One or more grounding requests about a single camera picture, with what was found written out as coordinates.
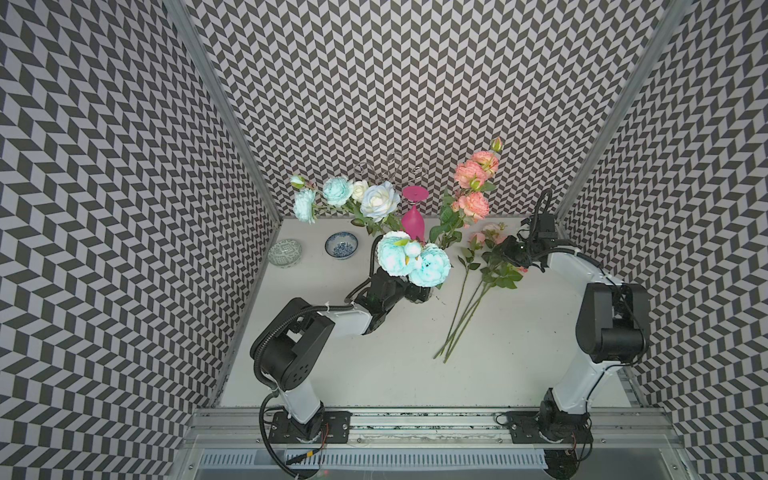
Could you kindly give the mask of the clear glass vase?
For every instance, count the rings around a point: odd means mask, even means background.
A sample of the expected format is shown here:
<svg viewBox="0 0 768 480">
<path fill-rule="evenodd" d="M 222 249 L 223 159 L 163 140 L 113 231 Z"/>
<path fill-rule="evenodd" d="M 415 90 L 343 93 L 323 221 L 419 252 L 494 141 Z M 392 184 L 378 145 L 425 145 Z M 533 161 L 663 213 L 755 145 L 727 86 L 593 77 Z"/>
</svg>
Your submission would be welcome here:
<svg viewBox="0 0 768 480">
<path fill-rule="evenodd" d="M 405 291 L 405 298 L 414 304 L 422 304 L 430 299 L 431 294 L 431 287 L 421 287 L 413 283 L 409 283 Z"/>
</svg>

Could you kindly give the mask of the pink ranunculus spray stem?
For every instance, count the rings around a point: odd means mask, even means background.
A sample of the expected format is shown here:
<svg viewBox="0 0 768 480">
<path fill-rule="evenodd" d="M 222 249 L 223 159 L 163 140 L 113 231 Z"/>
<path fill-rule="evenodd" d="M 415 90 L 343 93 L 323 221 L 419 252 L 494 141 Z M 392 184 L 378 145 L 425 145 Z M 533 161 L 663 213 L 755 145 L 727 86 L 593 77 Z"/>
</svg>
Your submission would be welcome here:
<svg viewBox="0 0 768 480">
<path fill-rule="evenodd" d="M 477 151 L 457 165 L 453 175 L 455 187 L 442 194 L 439 223 L 429 231 L 431 243 L 447 249 L 462 240 L 465 228 L 489 215 L 487 195 L 496 188 L 493 178 L 498 172 L 503 148 L 503 140 L 497 137 L 487 150 Z"/>
</svg>

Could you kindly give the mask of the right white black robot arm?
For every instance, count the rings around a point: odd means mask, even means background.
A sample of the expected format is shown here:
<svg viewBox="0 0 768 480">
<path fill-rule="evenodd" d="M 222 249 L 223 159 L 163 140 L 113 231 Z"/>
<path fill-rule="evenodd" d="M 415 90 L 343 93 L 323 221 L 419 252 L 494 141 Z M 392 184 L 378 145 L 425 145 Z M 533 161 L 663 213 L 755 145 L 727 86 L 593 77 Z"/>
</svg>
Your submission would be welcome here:
<svg viewBox="0 0 768 480">
<path fill-rule="evenodd" d="M 552 190 L 544 189 L 523 221 L 527 233 L 507 238 L 494 251 L 510 266 L 555 271 L 583 295 L 575 324 L 579 351 L 539 408 L 506 412 L 504 426 L 515 444 L 574 448 L 593 442 L 589 408 L 601 382 L 639 363 L 649 349 L 650 295 L 640 284 L 613 279 L 598 260 L 560 238 L 552 198 Z"/>
</svg>

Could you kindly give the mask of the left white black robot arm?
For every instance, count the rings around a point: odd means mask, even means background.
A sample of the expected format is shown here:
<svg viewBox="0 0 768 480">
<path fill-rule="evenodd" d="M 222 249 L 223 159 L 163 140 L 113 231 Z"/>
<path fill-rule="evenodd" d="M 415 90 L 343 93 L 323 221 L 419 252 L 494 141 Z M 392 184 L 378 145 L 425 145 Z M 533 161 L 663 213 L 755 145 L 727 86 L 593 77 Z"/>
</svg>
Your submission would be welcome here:
<svg viewBox="0 0 768 480">
<path fill-rule="evenodd" d="M 270 441 L 318 443 L 329 439 L 344 443 L 343 428 L 351 414 L 327 412 L 309 380 L 327 342 L 373 333 L 403 299 L 413 303 L 429 299 L 429 287 L 374 266 L 383 239 L 382 235 L 376 237 L 371 247 L 368 278 L 341 306 L 313 306 L 300 297 L 293 298 L 251 345 L 254 376 L 283 404 L 268 427 Z"/>
</svg>

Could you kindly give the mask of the teal and white flower spray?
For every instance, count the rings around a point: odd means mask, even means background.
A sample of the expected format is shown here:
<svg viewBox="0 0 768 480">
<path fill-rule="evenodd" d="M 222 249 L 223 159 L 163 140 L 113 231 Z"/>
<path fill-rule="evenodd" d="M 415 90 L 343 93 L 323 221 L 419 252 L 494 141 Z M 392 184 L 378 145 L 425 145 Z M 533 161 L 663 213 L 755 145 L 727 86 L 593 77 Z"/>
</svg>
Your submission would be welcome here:
<svg viewBox="0 0 768 480">
<path fill-rule="evenodd" d="M 295 189 L 293 214 L 299 221 L 312 224 L 319 212 L 342 212 L 350 214 L 356 224 L 363 224 L 361 202 L 370 187 L 366 180 L 332 177 L 316 187 L 303 176 L 293 175 L 290 185 Z"/>
</svg>

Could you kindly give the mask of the peach pink peony stem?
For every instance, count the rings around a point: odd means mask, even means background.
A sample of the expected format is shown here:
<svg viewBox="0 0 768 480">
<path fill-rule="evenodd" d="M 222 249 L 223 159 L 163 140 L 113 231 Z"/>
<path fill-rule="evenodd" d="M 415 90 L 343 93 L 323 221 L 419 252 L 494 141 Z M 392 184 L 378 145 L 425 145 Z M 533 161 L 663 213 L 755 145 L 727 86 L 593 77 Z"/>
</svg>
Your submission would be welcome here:
<svg viewBox="0 0 768 480">
<path fill-rule="evenodd" d="M 514 290 L 517 284 L 523 280 L 524 274 L 528 269 L 516 267 L 502 259 L 500 255 L 501 243 L 508 237 L 506 233 L 507 225 L 503 222 L 484 225 L 481 230 L 487 229 L 489 234 L 486 247 L 477 255 L 480 262 L 480 268 L 471 272 L 479 275 L 477 285 L 471 290 L 468 300 L 461 310 L 463 314 L 458 333 L 448 351 L 448 358 L 442 361 L 447 363 L 456 349 L 459 341 L 464 335 L 470 321 L 476 314 L 482 300 L 494 288 Z"/>
</svg>

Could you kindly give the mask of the pink rose stem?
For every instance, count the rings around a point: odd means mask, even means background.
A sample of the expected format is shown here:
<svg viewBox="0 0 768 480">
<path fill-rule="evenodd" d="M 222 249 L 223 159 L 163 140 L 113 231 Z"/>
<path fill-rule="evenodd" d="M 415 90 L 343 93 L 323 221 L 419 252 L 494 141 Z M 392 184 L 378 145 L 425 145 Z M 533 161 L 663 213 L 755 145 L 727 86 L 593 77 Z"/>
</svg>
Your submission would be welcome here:
<svg viewBox="0 0 768 480">
<path fill-rule="evenodd" d="M 477 260 L 477 255 L 486 247 L 488 236 L 493 236 L 493 234 L 489 234 L 487 229 L 476 232 L 470 236 L 468 245 L 466 247 L 462 247 L 460 250 L 458 261 L 464 271 L 461 287 L 448 333 L 446 334 L 443 344 L 433 356 L 434 359 L 442 357 L 444 360 L 446 360 L 448 358 L 448 351 L 458 333 L 461 318 L 463 316 L 461 313 L 461 307 L 464 303 L 469 274 L 480 268 L 480 262 Z"/>
</svg>

